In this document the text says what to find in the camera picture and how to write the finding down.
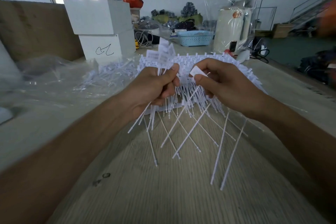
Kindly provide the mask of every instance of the orange sticker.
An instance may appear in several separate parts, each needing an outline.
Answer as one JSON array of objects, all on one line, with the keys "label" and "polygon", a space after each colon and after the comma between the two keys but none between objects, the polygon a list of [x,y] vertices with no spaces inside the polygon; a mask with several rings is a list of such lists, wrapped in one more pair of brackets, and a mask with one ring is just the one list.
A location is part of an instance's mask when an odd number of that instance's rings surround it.
[{"label": "orange sticker", "polygon": [[233,17],[233,18],[239,18],[239,17],[241,17],[241,15],[242,15],[241,12],[234,12],[234,13],[232,14],[232,17]]}]

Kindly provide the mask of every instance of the staircase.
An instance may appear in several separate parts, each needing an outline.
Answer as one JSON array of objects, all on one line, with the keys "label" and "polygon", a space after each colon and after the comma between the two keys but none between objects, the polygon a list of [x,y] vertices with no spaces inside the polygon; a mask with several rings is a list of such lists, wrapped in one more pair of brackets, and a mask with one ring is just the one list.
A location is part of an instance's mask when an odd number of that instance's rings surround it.
[{"label": "staircase", "polygon": [[288,23],[293,24],[294,29],[298,29],[306,22],[317,17],[318,14],[328,8],[327,3],[332,0],[307,0],[293,9],[291,19]]}]

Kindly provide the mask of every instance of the blue plastic basket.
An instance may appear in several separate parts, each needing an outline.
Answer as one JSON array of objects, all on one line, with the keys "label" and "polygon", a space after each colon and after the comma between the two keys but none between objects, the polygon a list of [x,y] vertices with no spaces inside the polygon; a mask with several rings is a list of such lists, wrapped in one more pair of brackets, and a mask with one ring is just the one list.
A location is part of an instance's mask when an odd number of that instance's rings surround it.
[{"label": "blue plastic basket", "polygon": [[206,30],[181,31],[176,33],[183,46],[209,45],[214,33]]}]

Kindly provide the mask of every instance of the stacked white boxes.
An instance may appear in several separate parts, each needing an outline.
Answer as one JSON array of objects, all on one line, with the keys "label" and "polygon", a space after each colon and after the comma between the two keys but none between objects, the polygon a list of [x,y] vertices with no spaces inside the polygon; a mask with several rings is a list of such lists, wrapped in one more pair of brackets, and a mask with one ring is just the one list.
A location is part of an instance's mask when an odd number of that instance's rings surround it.
[{"label": "stacked white boxes", "polygon": [[65,0],[64,4],[87,60],[96,59],[103,64],[135,52],[128,3],[119,0]]}]

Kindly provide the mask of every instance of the white kettle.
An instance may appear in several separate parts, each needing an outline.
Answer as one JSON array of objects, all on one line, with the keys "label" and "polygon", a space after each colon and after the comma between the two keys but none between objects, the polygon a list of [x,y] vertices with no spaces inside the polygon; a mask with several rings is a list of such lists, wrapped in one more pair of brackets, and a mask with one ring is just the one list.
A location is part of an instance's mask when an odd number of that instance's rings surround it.
[{"label": "white kettle", "polygon": [[250,30],[252,11],[249,8],[223,7],[219,10],[214,52],[224,52],[229,49],[235,52],[246,42]]}]

